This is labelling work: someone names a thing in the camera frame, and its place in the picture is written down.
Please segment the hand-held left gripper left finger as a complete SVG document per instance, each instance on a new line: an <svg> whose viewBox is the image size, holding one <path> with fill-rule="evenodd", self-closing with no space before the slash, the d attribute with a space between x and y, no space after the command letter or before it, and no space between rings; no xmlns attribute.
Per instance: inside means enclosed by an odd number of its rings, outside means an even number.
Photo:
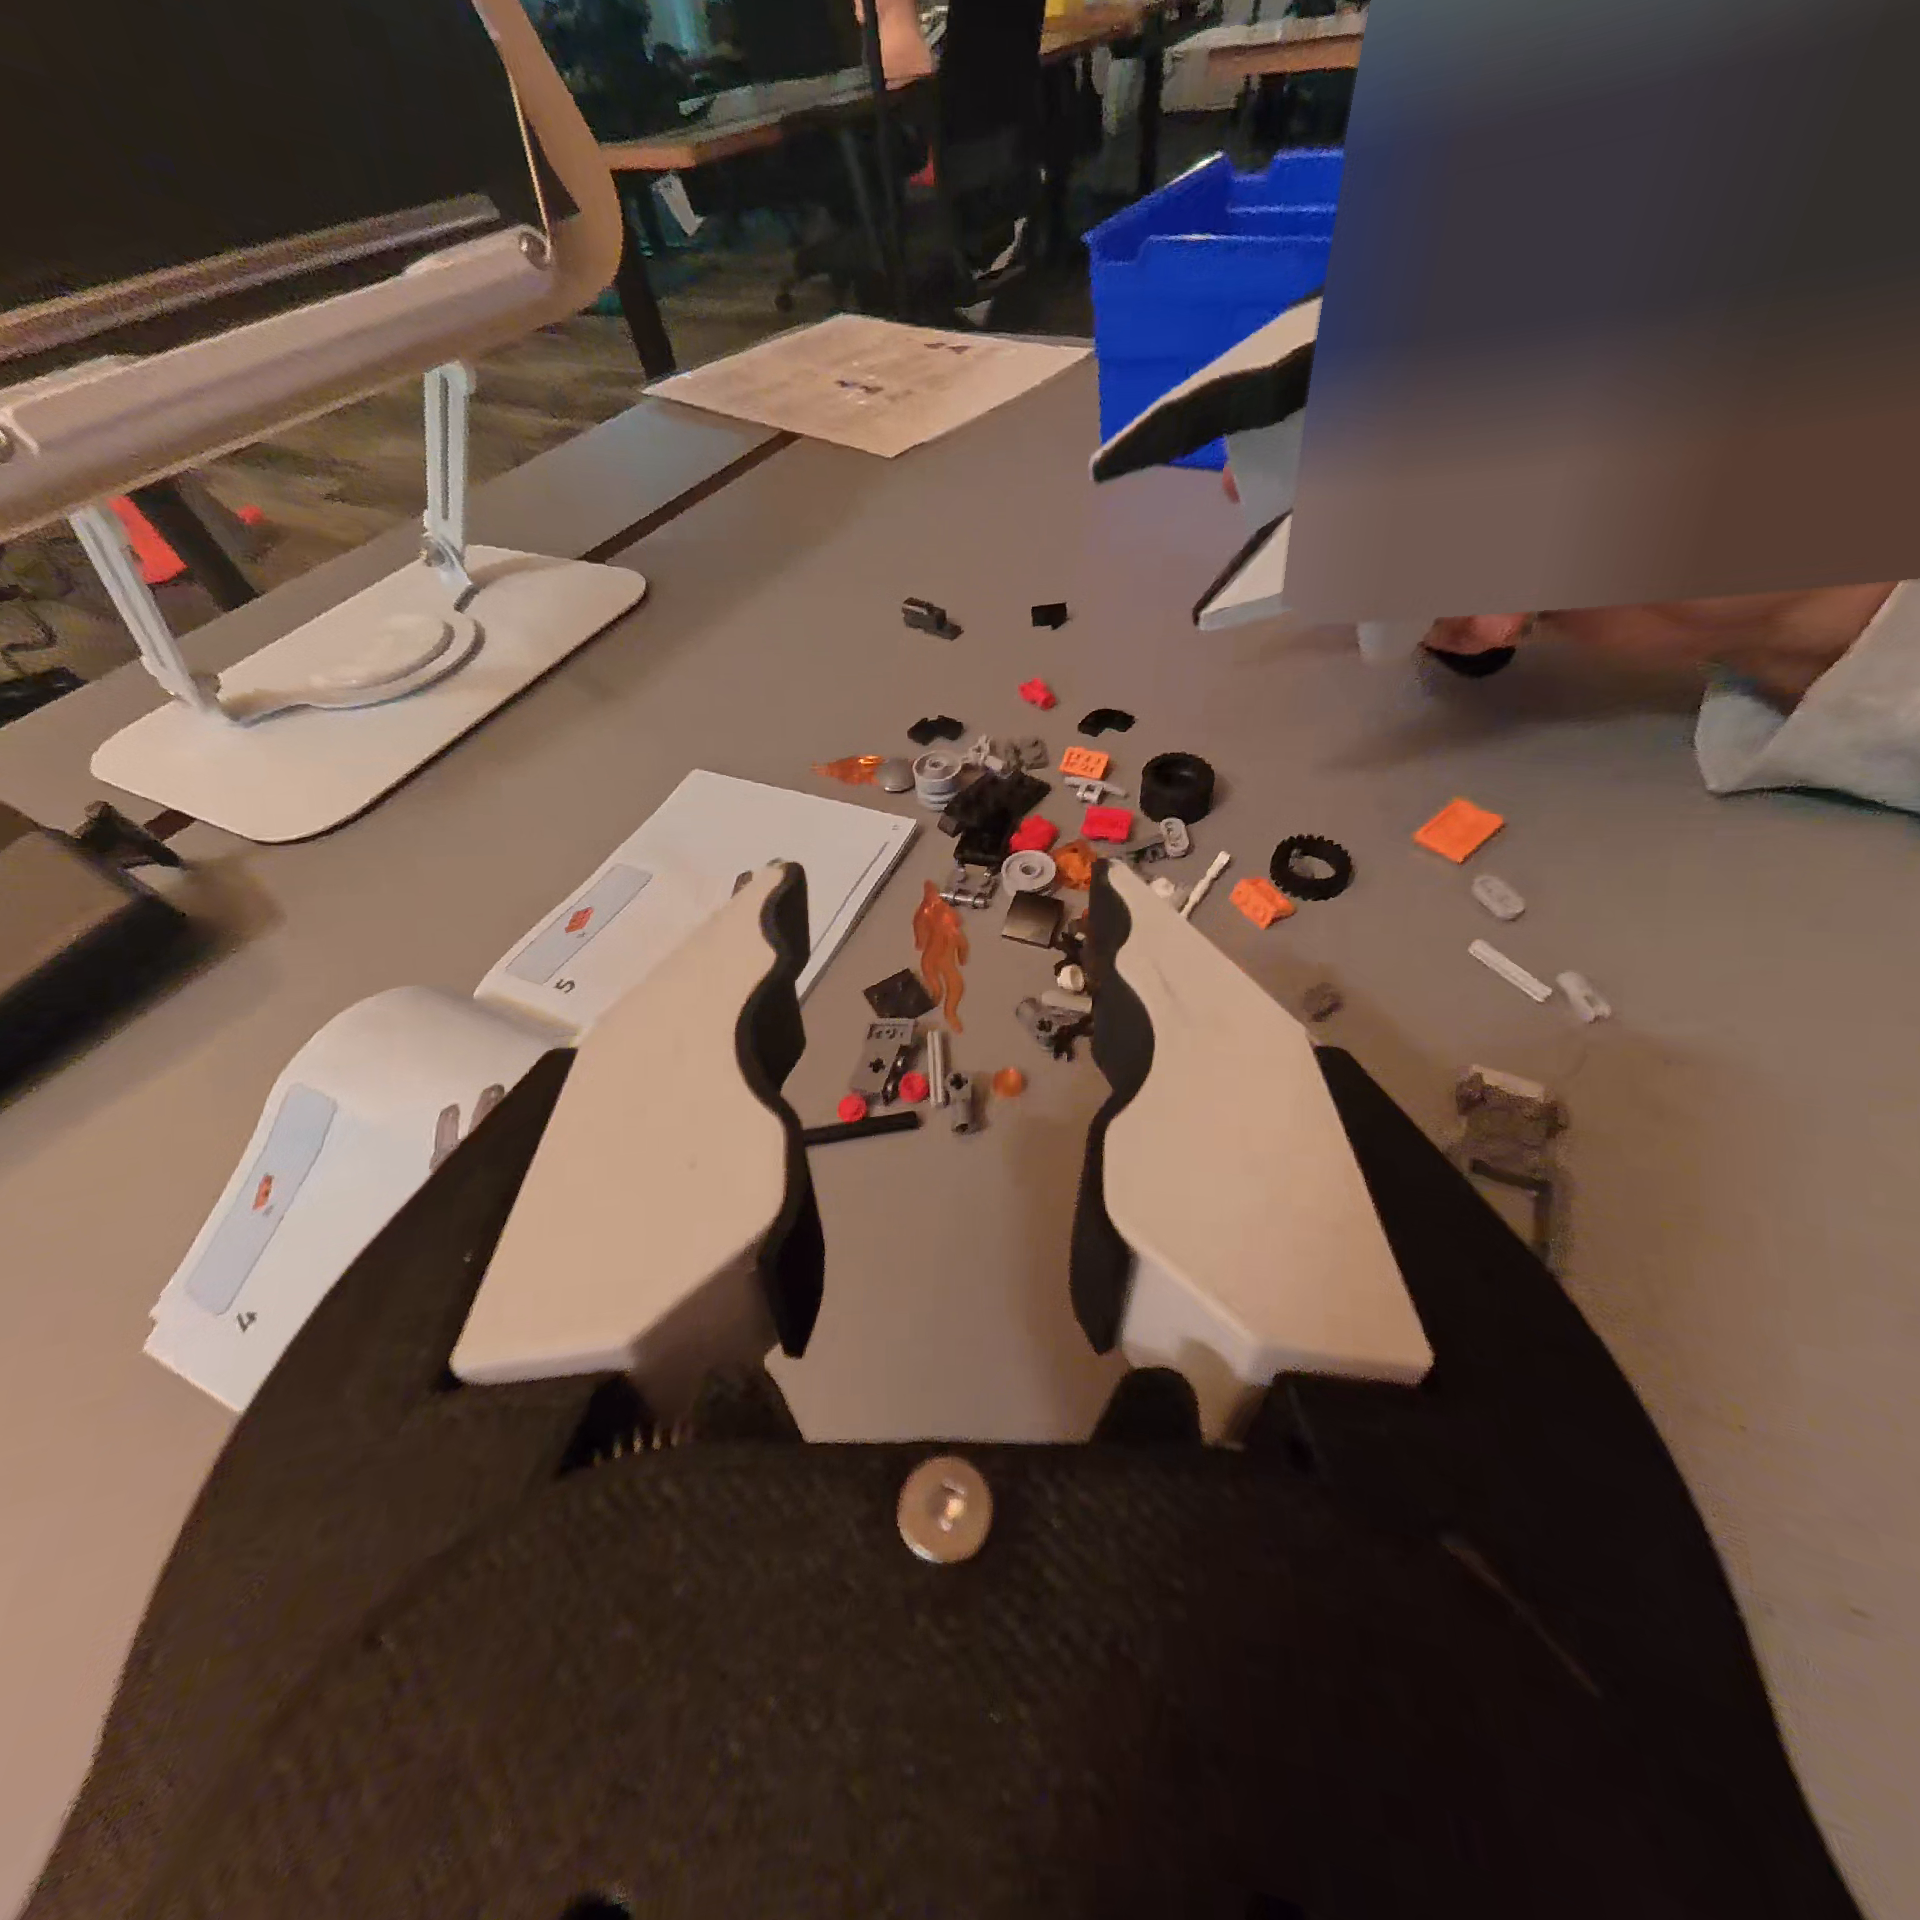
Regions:
<svg viewBox="0 0 1920 1920"><path fill-rule="evenodd" d="M808 1351L826 1228L785 1100L808 959L806 870L771 861L598 1016L454 1344L463 1382L690 1395Z"/></svg>

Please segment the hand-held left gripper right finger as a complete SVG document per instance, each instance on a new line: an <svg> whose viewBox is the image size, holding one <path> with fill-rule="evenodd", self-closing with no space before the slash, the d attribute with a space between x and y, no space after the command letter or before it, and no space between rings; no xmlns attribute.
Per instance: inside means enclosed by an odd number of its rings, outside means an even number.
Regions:
<svg viewBox="0 0 1920 1920"><path fill-rule="evenodd" d="M1068 1288L1095 1352L1203 1432L1284 1376L1412 1388L1433 1347L1304 1021L1118 861L1088 895L1088 1125Z"/></svg>

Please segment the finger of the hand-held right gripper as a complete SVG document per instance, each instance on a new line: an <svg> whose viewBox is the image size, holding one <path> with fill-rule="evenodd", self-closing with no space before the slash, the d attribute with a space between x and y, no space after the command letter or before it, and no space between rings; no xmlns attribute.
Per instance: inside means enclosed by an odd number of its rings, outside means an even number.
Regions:
<svg viewBox="0 0 1920 1920"><path fill-rule="evenodd" d="M1284 611L1291 511L1256 528L1191 607L1201 632L1276 616Z"/></svg>
<svg viewBox="0 0 1920 1920"><path fill-rule="evenodd" d="M1281 310L1241 342L1153 400L1106 437L1091 461L1095 485L1193 456L1215 442L1281 426L1304 412L1323 300Z"/></svg>

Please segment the pile of lego parts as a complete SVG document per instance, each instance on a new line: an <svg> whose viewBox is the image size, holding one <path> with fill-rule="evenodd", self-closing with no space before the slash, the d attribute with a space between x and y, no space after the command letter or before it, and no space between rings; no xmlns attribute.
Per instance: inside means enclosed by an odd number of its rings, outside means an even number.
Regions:
<svg viewBox="0 0 1920 1920"><path fill-rule="evenodd" d="M983 735L976 751L950 751L939 741L959 743L963 726L951 715L932 715L912 728L927 750L918 759L852 756L816 765L820 775L847 775L874 784L874 791L900 797L919 795L938 821L936 836L956 864L956 894L931 887L922 906L931 914L918 919L919 963L898 968L864 992L860 1032L864 1052L858 1055L849 1085L834 1093L834 1125L816 1127L810 1142L838 1139L911 1132L919 1125L912 1112L886 1118L890 1101L950 1096L942 1078L939 1043L951 1036L932 1031L924 1070L915 1067L922 1046L922 1020L953 1014L968 984L969 931L963 923L972 908L992 906L1003 895L1011 910L1006 932L1046 949L1051 957L1086 963L1095 974L1088 935L1082 920L1068 923L1068 894L1083 894L1094 884L1095 854L1114 854L1116 870L1137 874L1138 861L1190 856L1191 827L1203 822L1216 799L1216 770L1204 756L1163 751L1153 756L1138 780L1138 806L1106 780L1112 756L1072 743L1059 765L1063 794L1083 805L1086 821L1080 839L1063 839L1051 818L1038 806L1049 794L1046 741L1002 741ZM1321 901L1339 894L1354 879L1350 853L1326 836L1288 839L1267 868L1241 874L1232 887L1235 910L1250 923L1270 928L1295 911L1298 901Z"/></svg>

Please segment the person's right forearm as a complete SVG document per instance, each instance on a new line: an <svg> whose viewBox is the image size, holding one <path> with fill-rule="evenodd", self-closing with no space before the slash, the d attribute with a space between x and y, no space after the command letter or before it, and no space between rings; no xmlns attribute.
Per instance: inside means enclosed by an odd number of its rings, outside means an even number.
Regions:
<svg viewBox="0 0 1920 1920"><path fill-rule="evenodd" d="M1583 607L1554 637L1705 676L1695 751L1719 797L1808 791L1919 812L1919 583Z"/></svg>

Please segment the grey lego assembly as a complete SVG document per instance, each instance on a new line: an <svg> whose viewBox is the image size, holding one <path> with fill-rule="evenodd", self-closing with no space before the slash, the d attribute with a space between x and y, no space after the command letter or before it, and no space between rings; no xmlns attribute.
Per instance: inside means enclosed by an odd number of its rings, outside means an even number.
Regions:
<svg viewBox="0 0 1920 1920"><path fill-rule="evenodd" d="M1543 1084L1473 1066L1454 1082L1452 1158L1474 1184L1528 1203L1528 1245L1548 1267L1561 1237L1561 1140L1568 1108Z"/></svg>

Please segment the blue plastic bin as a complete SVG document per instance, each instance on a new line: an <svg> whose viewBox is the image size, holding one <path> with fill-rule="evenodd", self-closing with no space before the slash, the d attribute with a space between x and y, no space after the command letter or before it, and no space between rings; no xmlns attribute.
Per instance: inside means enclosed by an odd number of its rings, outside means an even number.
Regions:
<svg viewBox="0 0 1920 1920"><path fill-rule="evenodd" d="M1346 154L1225 154L1088 230L1099 444L1288 307L1321 296ZM1220 468L1230 442L1170 463Z"/></svg>

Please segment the white top table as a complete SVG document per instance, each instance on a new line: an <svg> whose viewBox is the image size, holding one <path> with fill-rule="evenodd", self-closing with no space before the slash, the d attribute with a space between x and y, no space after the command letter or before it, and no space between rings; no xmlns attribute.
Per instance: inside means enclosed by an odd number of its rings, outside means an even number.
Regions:
<svg viewBox="0 0 1920 1920"><path fill-rule="evenodd" d="M1367 6L1342 6L1191 32L1166 54L1170 110L1225 111L1243 83L1352 72L1367 21Z"/></svg>

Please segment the black office chair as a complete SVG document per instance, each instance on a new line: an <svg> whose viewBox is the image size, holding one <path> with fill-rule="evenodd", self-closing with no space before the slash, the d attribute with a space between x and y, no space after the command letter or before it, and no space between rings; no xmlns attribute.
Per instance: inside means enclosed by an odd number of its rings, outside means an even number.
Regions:
<svg viewBox="0 0 1920 1920"><path fill-rule="evenodd" d="M931 75L818 117L785 144L824 160L776 304L824 285L841 308L932 326L1018 325L1066 216L1078 138L1068 61L1043 3L950 4Z"/></svg>

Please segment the printed paper sheet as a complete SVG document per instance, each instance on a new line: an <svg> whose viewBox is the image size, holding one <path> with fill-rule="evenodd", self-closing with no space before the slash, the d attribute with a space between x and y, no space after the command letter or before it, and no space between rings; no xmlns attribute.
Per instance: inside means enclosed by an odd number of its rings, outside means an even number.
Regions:
<svg viewBox="0 0 1920 1920"><path fill-rule="evenodd" d="M1091 342L834 316L654 382L647 394L894 459L1088 362Z"/></svg>

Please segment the white monitor stand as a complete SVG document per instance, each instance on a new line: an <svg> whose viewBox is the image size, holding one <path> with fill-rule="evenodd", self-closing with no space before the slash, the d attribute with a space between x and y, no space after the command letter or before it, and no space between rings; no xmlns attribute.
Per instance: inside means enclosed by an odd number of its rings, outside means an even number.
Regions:
<svg viewBox="0 0 1920 1920"><path fill-rule="evenodd" d="M582 310L620 256L614 179L523 4L476 10L577 213L195 342L3 378L6 536L70 522L162 690L97 750L92 773L254 844L364 814L644 595L623 570L466 535L473 362ZM414 375L418 560L222 672L191 666L111 499Z"/></svg>

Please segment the wooden desk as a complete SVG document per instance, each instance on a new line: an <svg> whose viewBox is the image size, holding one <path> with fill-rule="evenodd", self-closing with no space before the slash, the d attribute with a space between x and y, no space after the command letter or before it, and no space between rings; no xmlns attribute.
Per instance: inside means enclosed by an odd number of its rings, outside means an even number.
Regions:
<svg viewBox="0 0 1920 1920"><path fill-rule="evenodd" d="M766 100L751 103L744 114L730 118L708 114L686 127L601 144L599 156L615 181L615 213L620 215L614 292L647 379L675 375L680 362L649 278L647 261L659 240L654 194L647 190L640 213L634 213L628 210L627 181L651 182L663 175L698 174L718 162L771 154L788 138L832 133L844 156L870 246L879 254L883 236L896 216L883 221L876 213L874 197L879 190L871 188L858 160L852 125L855 122L890 125L896 103L911 100L931 83L936 83L936 75L924 72L907 80L888 80L881 92L874 92L871 83L849 68L816 80L787 83Z"/></svg>

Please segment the black box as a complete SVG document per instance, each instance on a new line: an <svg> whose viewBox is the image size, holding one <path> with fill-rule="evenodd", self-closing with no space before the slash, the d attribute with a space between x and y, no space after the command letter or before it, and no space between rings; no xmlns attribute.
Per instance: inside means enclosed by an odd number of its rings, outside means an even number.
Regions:
<svg viewBox="0 0 1920 1920"><path fill-rule="evenodd" d="M202 949L151 827L99 802L73 832L3 805L3 1096L75 1058Z"/></svg>

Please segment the black monitor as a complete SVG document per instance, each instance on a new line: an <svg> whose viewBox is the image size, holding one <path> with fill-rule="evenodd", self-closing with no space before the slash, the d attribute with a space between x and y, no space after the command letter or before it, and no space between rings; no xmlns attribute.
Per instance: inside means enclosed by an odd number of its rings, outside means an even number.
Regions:
<svg viewBox="0 0 1920 1920"><path fill-rule="evenodd" d="M6 384L577 213L466 3L3 4Z"/></svg>

